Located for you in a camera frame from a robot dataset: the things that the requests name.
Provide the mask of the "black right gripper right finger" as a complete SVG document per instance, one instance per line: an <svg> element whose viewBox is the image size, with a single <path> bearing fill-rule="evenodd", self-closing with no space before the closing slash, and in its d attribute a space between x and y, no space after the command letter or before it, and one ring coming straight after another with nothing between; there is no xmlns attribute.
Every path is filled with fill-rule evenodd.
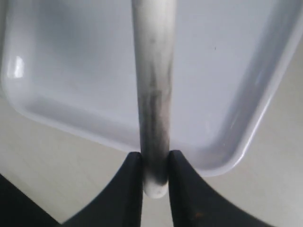
<svg viewBox="0 0 303 227"><path fill-rule="evenodd" d="M194 170L181 151L168 157L169 201L175 227L267 227L229 202Z"/></svg>

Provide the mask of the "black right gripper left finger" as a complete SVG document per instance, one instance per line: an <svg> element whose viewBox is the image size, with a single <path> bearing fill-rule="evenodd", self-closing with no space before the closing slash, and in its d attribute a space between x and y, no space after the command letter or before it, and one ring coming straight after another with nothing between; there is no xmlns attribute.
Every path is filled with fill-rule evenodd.
<svg viewBox="0 0 303 227"><path fill-rule="evenodd" d="M61 226L139 227L142 205L142 155L139 152L130 152L102 192Z"/></svg>

